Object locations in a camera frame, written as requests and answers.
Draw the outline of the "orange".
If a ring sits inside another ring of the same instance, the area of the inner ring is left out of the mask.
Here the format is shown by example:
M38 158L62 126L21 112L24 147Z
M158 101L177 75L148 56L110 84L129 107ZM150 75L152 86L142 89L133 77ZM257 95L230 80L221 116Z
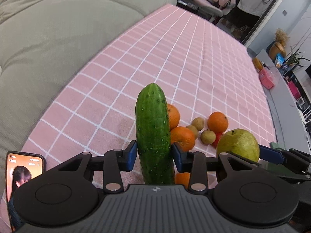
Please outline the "orange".
M183 151L190 151L195 146L195 135L194 133L186 128L178 126L171 130L171 145L173 143L179 144Z
M178 109L171 104L167 104L167 107L168 107L170 129L172 130L176 128L180 122L180 113Z
M190 173L176 173L175 175L175 184L183 185L186 189L188 189L190 180Z
M224 133L229 126L228 118L221 112L213 112L207 119L207 126L214 133Z

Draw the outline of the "brown longan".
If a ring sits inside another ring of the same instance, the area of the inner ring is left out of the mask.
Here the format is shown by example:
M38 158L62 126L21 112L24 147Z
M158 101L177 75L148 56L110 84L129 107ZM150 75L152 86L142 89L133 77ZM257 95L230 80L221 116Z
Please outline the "brown longan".
M215 142L216 134L211 130L205 130L200 135L201 142L205 145L210 145Z
M188 125L188 126L187 126L187 129L189 129L189 130L192 131L192 133L194 134L195 139L198 138L198 130L197 130L197 128L196 128L195 126L193 126L193 125Z
M204 128L204 119L202 117L197 117L191 122L191 125L194 126L197 131L201 131Z

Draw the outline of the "small red tomato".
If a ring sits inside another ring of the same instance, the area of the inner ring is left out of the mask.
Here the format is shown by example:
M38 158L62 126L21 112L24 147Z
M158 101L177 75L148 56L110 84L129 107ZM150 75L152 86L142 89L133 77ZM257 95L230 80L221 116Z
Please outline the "small red tomato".
M219 140L221 139L223 133L216 133L216 138L215 141L211 144L213 146L213 148L217 148L217 144L219 142Z

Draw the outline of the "brown longan top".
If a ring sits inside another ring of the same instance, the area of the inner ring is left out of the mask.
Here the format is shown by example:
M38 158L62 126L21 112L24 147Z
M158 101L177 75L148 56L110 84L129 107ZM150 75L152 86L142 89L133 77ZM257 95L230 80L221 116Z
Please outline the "brown longan top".
M202 117L197 117L191 122L191 125L194 126L197 131L201 131L204 128L204 119Z

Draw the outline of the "yellow-green pear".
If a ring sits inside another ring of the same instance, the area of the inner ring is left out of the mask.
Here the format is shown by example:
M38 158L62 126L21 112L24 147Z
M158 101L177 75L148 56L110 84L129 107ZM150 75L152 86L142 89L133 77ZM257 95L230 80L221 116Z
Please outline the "yellow-green pear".
M259 144L255 136L244 129L233 129L224 133L218 141L216 154L234 153L257 162L260 156Z

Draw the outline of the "green cucumber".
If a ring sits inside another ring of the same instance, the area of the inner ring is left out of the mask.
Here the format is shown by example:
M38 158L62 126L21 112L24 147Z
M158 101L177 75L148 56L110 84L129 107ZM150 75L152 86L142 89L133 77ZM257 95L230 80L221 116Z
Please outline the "green cucumber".
M138 94L135 129L144 183L174 184L168 106L163 90L156 83L145 86Z

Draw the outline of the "green colander bowl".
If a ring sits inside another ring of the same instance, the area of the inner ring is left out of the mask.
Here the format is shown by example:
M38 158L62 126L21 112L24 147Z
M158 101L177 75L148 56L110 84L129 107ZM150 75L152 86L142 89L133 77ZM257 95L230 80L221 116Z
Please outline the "green colander bowl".
M281 148L272 148L275 150L283 150ZM269 172L273 173L278 173L278 174L284 174L287 176L294 176L295 173L293 173L290 169L285 167L283 164L274 164L274 163L269 163L263 159L259 159L258 163L261 165L261 168L266 169Z

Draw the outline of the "magenta box on console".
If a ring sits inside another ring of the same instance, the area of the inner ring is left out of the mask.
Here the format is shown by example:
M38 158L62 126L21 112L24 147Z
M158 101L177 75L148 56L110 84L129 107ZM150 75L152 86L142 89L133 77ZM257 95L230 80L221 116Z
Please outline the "magenta box on console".
M296 85L292 81L288 82L288 87L289 87L292 95L294 96L295 100L297 100L297 99L299 99L299 97L301 97L301 94L300 94L298 88L296 87Z

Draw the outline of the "pink tissue box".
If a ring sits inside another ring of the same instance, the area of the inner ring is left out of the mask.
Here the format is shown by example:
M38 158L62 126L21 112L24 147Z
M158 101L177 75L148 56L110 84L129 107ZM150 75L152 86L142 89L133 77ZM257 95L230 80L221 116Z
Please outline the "pink tissue box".
M274 74L268 67L263 67L263 69L258 73L259 80L261 84L268 90L272 89L275 86L275 77Z

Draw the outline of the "pink checked cloth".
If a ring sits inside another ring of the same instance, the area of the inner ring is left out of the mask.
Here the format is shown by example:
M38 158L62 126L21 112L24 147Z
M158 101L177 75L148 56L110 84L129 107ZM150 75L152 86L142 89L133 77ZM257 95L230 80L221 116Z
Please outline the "pink checked cloth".
M58 93L20 151L47 167L84 151L94 156L135 139L135 103L158 84L180 113L180 126L220 111L229 128L275 141L266 95L246 48L208 21L165 5L92 57Z

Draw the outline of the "orange box on floor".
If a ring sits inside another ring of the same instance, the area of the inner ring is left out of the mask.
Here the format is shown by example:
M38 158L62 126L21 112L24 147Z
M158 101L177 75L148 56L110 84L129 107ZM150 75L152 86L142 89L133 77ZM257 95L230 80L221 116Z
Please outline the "orange box on floor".
M254 67L258 73L263 69L263 65L257 57L254 57L252 59L252 63L253 63L253 65L254 65Z

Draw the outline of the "green potted plant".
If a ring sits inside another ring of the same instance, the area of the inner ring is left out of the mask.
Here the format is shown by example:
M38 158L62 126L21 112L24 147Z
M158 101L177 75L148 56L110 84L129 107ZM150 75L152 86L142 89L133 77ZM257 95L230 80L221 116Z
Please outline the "green potted plant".
M284 64L290 66L291 68L303 67L300 63L302 60L310 62L310 59L304 57L305 52L300 52L299 48L294 50L290 47L290 54L285 57Z

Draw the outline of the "smartphone with lit screen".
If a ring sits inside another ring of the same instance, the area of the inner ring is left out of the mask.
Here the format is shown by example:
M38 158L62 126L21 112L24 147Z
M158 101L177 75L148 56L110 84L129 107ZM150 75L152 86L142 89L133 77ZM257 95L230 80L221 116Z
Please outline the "smartphone with lit screen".
M9 151L6 155L6 204L10 228L19 229L24 223L14 207L14 195L21 185L45 172L46 160L34 153Z

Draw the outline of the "golden vase dried flowers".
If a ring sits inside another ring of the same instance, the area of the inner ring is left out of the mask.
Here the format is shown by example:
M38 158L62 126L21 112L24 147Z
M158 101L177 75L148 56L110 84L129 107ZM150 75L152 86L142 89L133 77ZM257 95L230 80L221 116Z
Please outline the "golden vase dried flowers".
M275 61L277 54L280 54L283 58L286 57L285 47L289 40L288 34L281 28L277 28L275 32L275 40L269 49L269 57Z

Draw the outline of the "beige sofa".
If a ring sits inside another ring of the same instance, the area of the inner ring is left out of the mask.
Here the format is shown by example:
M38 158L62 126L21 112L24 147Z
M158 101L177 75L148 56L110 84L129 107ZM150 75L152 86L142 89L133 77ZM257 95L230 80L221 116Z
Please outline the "beige sofa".
M100 50L176 0L1 0L1 171Z

